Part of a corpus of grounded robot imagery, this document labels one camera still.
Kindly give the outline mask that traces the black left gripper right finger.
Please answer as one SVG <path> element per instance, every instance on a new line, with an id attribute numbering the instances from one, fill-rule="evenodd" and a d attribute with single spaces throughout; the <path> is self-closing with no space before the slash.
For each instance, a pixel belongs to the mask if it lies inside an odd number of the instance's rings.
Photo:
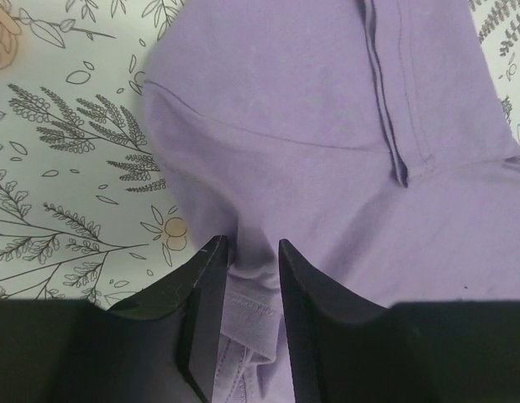
<path id="1" fill-rule="evenodd" d="M 403 302 L 344 288 L 279 244 L 298 402 L 520 402 L 520 301 Z"/>

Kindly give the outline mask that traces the purple t shirt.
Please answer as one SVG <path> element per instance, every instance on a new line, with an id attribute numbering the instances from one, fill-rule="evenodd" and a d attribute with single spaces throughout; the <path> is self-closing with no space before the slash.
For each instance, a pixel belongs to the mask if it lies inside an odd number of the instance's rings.
<path id="1" fill-rule="evenodd" d="M 188 1 L 143 90 L 203 246 L 230 243 L 217 402 L 291 402 L 286 238 L 382 306 L 520 299 L 520 145 L 465 1 Z"/>

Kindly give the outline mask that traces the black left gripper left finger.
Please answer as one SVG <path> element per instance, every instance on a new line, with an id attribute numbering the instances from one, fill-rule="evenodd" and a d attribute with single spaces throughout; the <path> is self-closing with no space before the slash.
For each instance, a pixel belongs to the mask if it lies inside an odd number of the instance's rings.
<path id="1" fill-rule="evenodd" d="M 228 240 L 107 310 L 0 300 L 0 402 L 209 402 Z"/>

